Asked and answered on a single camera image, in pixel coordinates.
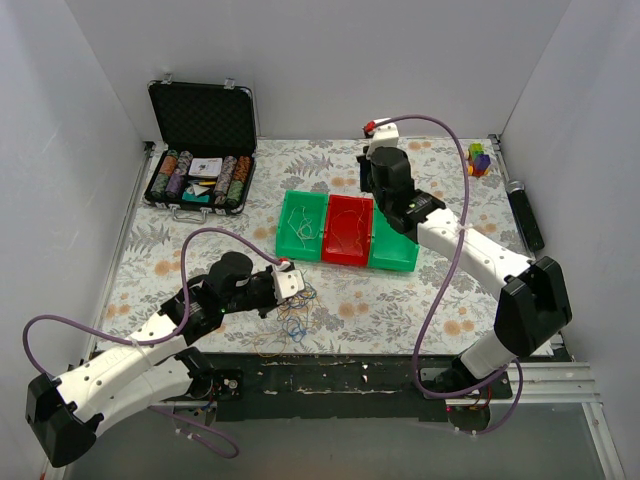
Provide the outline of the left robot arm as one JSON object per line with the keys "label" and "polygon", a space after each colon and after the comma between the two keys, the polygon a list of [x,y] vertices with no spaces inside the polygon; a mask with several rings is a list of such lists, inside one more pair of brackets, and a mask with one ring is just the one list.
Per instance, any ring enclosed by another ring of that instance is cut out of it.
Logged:
{"label": "left robot arm", "polygon": [[25,417],[50,464],[73,463],[113,425],[154,403],[213,398],[221,382],[194,344],[227,314],[275,309],[273,272],[254,271],[248,256],[227,252],[124,343],[63,374],[31,380]]}

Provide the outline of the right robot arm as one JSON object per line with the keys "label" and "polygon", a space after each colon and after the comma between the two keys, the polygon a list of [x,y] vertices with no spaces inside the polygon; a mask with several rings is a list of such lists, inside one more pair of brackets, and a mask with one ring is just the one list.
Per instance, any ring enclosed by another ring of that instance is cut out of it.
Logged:
{"label": "right robot arm", "polygon": [[418,387],[433,398],[475,397],[515,359],[528,357],[572,319],[560,265],[532,261],[473,228],[465,229],[443,201],[415,186],[407,154],[366,147],[357,161],[360,186],[388,225],[475,278],[498,301],[492,329]]}

